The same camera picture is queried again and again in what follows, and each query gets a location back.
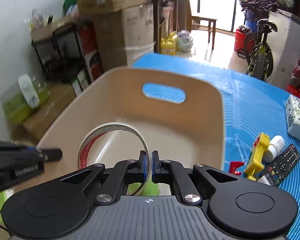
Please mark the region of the white small charger block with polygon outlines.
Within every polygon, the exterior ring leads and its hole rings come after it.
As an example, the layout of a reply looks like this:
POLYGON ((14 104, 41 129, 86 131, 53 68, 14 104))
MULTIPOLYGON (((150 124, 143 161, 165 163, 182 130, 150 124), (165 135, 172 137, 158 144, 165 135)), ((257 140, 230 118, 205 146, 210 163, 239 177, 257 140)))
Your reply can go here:
POLYGON ((259 180, 258 180, 259 183, 262 183, 262 184, 266 184, 266 185, 269 185, 271 186, 271 183, 269 182, 269 180, 266 178, 266 176, 262 176, 259 180))

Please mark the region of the white plastic bag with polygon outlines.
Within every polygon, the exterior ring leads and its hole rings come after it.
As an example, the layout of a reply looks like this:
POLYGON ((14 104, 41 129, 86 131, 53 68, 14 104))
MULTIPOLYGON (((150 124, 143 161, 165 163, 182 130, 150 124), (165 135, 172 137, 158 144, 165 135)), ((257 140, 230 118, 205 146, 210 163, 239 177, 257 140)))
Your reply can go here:
POLYGON ((177 33, 177 48, 182 52, 190 52, 193 46, 193 38, 187 30, 181 30, 177 33))

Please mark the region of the green black bicycle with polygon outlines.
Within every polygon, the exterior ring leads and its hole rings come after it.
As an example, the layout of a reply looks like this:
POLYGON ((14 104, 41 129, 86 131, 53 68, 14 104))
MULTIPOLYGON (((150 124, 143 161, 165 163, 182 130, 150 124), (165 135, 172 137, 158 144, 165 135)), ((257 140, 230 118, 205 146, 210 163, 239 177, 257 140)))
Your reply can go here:
POLYGON ((247 32, 243 48, 237 55, 246 59, 248 67, 246 74, 256 79, 266 81, 274 68, 273 54, 267 42, 268 34, 277 32, 277 26, 270 21, 269 13, 279 8, 278 3, 266 3, 265 0, 239 0, 242 11, 245 12, 245 22, 256 24, 256 30, 247 32))

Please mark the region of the white patterned tissue box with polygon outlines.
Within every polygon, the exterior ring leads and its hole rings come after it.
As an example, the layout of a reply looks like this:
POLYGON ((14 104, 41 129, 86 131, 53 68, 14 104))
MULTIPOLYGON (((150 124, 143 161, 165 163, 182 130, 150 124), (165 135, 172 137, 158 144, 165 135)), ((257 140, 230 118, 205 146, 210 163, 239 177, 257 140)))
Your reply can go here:
POLYGON ((287 132, 300 140, 300 98, 290 95, 285 103, 287 132))

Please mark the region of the black TV remote control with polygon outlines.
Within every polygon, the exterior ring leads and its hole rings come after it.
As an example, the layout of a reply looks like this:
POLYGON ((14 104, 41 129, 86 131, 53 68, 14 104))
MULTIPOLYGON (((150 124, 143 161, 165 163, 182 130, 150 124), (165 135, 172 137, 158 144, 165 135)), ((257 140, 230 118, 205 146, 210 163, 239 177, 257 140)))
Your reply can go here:
POLYGON ((300 153, 293 144, 290 144, 260 172, 260 178, 266 176, 271 186, 278 187, 292 172, 299 160, 300 153))

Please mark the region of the black metal shelf rack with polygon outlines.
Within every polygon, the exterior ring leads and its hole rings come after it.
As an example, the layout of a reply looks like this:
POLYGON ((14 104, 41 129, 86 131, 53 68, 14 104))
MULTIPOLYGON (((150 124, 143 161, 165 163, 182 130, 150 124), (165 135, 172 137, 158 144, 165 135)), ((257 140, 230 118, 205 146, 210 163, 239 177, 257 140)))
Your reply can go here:
POLYGON ((91 22, 66 23, 40 38, 32 37, 31 46, 46 79, 71 84, 76 94, 104 73, 91 22))

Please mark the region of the beige plastic storage bin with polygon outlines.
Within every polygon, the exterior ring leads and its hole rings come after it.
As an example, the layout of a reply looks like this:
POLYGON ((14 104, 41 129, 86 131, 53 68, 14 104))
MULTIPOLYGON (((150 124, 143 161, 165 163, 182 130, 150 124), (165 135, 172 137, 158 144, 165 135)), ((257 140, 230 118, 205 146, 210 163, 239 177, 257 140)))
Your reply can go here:
MULTIPOLYGON (((50 126, 39 148, 60 148, 60 161, 47 163, 43 174, 13 189, 38 185, 78 169, 85 136, 108 122, 122 122, 140 131, 150 151, 185 167, 200 163, 222 169, 224 161, 223 99, 208 82, 184 75, 138 68, 115 68, 82 92, 50 126)), ((132 158, 143 146, 133 134, 132 158)))

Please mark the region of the roll of adhesive tape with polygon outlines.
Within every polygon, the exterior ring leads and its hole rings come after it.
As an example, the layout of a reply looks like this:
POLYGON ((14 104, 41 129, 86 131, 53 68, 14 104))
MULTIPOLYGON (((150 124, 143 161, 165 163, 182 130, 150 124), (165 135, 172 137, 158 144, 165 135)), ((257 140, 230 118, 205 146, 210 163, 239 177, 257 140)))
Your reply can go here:
POLYGON ((133 151, 137 149, 132 145, 131 136, 124 135, 129 132, 135 135, 143 146, 146 154, 146 180, 151 177, 151 155, 145 139, 137 128, 122 122, 108 122, 91 130, 83 139, 78 153, 78 168, 82 169, 96 163, 103 163, 106 167, 115 165, 118 161, 131 159, 133 151))

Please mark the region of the red ultraman action figure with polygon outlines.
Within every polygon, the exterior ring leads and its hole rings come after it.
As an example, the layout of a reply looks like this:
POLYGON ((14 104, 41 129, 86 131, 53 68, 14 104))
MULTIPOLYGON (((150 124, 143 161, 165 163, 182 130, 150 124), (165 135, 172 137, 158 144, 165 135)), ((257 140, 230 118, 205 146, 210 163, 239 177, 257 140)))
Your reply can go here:
POLYGON ((245 163, 242 161, 231 161, 229 166, 229 173, 234 174, 236 176, 241 176, 242 172, 238 170, 238 168, 244 166, 245 163))

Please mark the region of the red plastic bucket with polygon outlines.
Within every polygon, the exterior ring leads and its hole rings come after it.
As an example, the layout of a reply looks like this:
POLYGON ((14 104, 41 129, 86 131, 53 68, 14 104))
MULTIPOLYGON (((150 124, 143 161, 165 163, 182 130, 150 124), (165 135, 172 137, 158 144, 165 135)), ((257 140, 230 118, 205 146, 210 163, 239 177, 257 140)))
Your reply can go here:
POLYGON ((234 38, 235 38, 234 51, 244 49, 244 41, 246 35, 247 32, 241 31, 241 29, 236 29, 234 33, 234 38))

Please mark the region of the large stacked cardboard boxes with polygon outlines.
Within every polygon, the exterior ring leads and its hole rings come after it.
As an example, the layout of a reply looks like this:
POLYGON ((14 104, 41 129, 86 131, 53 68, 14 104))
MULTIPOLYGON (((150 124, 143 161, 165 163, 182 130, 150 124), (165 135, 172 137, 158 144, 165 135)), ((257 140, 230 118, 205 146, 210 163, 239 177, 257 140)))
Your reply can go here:
POLYGON ((77 0, 79 14, 93 22, 105 71, 131 66, 154 51, 150 0, 77 0))

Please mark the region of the white pill bottle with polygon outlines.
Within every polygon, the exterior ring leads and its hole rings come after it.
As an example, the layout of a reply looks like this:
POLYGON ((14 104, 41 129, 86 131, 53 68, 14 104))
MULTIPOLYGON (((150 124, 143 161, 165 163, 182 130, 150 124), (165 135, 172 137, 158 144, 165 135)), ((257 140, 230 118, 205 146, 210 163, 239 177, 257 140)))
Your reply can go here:
POLYGON ((263 161, 271 163, 276 157, 280 155, 285 147, 285 140, 282 136, 276 135, 271 139, 270 144, 263 154, 263 161))

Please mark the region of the white chest freezer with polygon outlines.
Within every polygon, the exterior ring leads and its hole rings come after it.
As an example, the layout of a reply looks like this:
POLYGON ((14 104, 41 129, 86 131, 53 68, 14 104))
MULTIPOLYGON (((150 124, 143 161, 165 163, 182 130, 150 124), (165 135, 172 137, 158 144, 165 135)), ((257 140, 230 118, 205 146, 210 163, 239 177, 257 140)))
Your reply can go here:
POLYGON ((274 66, 267 83, 285 90, 292 81, 291 74, 300 56, 300 18, 290 12, 278 10, 269 13, 269 20, 277 32, 268 35, 274 66))

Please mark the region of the wooden chair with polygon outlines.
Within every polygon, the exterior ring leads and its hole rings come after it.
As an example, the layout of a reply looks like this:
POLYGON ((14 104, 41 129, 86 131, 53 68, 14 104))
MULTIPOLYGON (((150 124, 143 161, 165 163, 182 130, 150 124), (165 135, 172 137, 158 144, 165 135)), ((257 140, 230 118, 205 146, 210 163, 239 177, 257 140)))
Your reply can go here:
POLYGON ((216 22, 214 18, 200 15, 200 0, 189 0, 190 2, 190 31, 205 30, 208 33, 208 43, 211 42, 211 49, 215 48, 216 22))

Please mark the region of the green plastic container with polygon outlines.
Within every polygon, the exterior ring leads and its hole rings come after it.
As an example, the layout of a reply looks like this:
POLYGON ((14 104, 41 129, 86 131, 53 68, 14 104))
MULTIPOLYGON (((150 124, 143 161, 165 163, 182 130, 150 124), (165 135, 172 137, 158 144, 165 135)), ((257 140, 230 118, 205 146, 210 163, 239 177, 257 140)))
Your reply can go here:
POLYGON ((21 124, 34 113, 50 96, 47 83, 34 75, 23 74, 15 84, 0 96, 6 119, 21 124))

